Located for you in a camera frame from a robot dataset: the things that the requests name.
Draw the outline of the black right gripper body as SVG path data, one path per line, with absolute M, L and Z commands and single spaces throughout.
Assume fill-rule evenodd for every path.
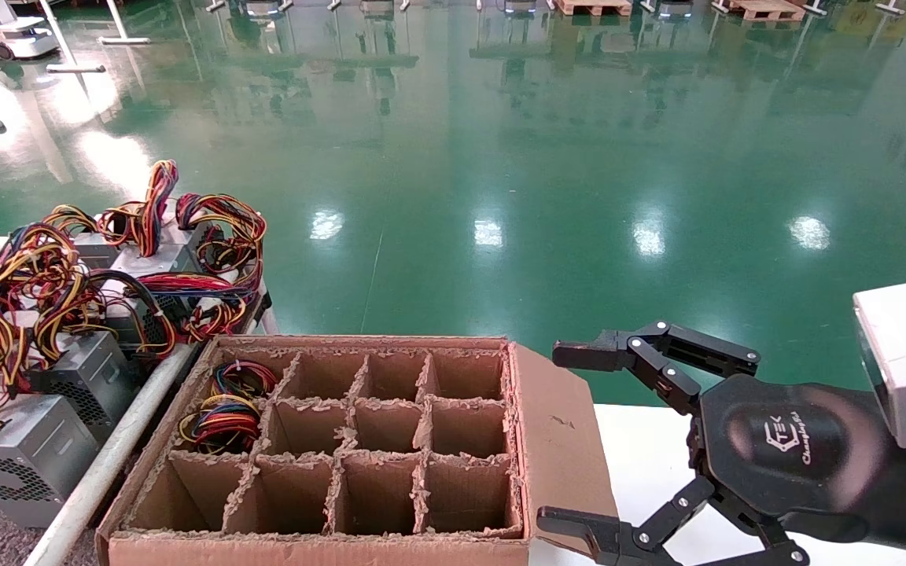
M 869 391 L 729 377 L 701 395 L 697 426 L 700 470 L 737 513 L 828 542 L 870 536 L 890 431 Z

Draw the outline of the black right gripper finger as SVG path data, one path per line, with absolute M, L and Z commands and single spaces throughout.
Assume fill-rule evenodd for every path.
M 777 519 L 762 515 L 746 505 L 726 487 L 696 476 L 672 499 L 642 524 L 622 522 L 615 516 L 540 506 L 536 524 L 540 530 L 578 538 L 597 565 L 676 565 L 665 543 L 705 508 L 715 506 L 731 513 L 730 521 L 758 537 L 763 550 L 720 559 L 718 565 L 808 565 L 809 555 Z
M 634 331 L 604 329 L 591 341 L 559 340 L 551 348 L 558 368 L 631 373 L 680 415 L 700 416 L 702 385 L 687 375 L 689 366 L 709 375 L 757 373 L 760 355 L 744 345 L 657 320 Z

